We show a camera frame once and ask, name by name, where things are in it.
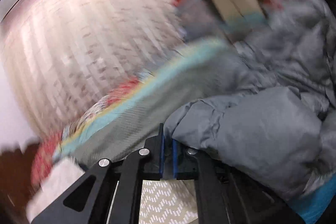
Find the grey puffer jacket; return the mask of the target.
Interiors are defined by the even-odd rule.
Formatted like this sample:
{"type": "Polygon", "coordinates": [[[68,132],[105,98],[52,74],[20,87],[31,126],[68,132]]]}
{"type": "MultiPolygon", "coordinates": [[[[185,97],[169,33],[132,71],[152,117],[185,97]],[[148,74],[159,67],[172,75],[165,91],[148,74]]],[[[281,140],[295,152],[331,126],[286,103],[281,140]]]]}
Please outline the grey puffer jacket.
{"type": "Polygon", "coordinates": [[[290,200],[335,174],[335,16],[286,0],[268,26],[214,60],[217,96],[177,109],[167,139],[206,151],[290,200]]]}

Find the patterned bedsheet with teal stripe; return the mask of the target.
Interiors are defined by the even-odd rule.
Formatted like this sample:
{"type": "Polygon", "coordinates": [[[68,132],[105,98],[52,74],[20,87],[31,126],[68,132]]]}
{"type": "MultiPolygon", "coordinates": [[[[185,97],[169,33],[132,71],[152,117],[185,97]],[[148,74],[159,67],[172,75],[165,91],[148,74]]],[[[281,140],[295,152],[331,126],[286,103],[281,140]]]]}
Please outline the patterned bedsheet with teal stripe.
{"type": "Polygon", "coordinates": [[[32,221],[60,196],[83,171],[98,160],[124,159],[154,136],[159,124],[180,106],[219,92],[215,75],[232,45],[215,38],[200,39],[173,51],[171,58],[149,65],[140,83],[62,140],[52,155],[51,173],[28,203],[32,221]]]}

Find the beige leaf pattern curtain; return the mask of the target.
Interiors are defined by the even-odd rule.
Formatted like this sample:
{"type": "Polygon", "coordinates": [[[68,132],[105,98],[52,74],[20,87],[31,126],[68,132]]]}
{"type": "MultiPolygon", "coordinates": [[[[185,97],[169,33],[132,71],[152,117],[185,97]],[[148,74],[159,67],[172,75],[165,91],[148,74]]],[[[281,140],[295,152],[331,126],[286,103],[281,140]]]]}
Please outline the beige leaf pattern curtain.
{"type": "Polygon", "coordinates": [[[1,22],[1,60],[44,137],[179,46],[178,25],[173,0],[19,0],[1,22]]]}

